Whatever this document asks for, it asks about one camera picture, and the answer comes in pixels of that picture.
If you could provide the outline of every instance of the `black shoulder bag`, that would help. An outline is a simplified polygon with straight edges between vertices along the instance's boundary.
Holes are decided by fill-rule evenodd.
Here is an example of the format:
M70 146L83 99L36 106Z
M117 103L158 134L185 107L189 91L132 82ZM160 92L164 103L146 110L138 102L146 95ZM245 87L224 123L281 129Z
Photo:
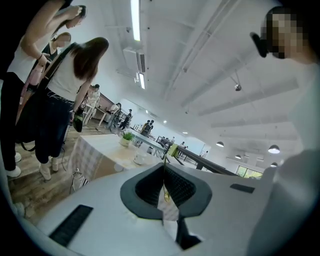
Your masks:
M35 146L32 149L26 149L24 143L33 142L36 139L40 118L39 109L42 100L45 98L45 89L47 88L48 83L54 76L61 62L75 45L76 43L71 44L57 57L57 60L52 64L45 77L41 80L35 94L32 95L26 102L21 112L20 118L15 126L15 142L20 143L23 149L26 151L31 152L36 149Z

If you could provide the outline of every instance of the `black jeans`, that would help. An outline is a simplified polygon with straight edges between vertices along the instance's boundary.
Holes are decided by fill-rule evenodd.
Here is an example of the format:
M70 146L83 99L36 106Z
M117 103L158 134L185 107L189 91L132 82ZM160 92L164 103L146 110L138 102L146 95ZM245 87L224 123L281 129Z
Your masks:
M49 156L57 158L60 155L73 106L72 101L67 101L49 89L45 92L35 138L35 156L42 164L49 161Z
M15 73L8 72L4 75L1 90L0 141L3 164L7 171L16 168L16 118L24 85Z

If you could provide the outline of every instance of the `potted plant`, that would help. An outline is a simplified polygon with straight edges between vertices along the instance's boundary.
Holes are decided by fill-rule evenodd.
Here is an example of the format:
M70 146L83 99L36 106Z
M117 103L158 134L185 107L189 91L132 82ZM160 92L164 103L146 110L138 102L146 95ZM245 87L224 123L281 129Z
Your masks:
M130 141L132 141L134 139L134 135L131 132L126 132L123 137L120 139L119 143L122 146L128 147Z

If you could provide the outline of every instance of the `white ceiling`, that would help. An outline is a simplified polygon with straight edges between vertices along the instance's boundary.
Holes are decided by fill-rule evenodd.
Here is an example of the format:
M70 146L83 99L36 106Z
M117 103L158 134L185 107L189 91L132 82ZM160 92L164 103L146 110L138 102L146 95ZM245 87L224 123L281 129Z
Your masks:
M126 31L132 27L130 0L92 2L101 10L118 58L115 72L127 68L122 49L145 53L146 90L141 92L129 77L126 86L190 112L172 116L153 110L157 116L179 129L188 128L184 119L192 118L201 127L192 130L193 136L211 145L221 137L232 153L267 155L273 143L284 157L295 152L299 135L288 113L307 86L307 76L291 60L259 57L249 36L260 31L275 5L272 0L141 0L141 42ZM242 86L238 92L236 73ZM204 134L214 135L205 140Z

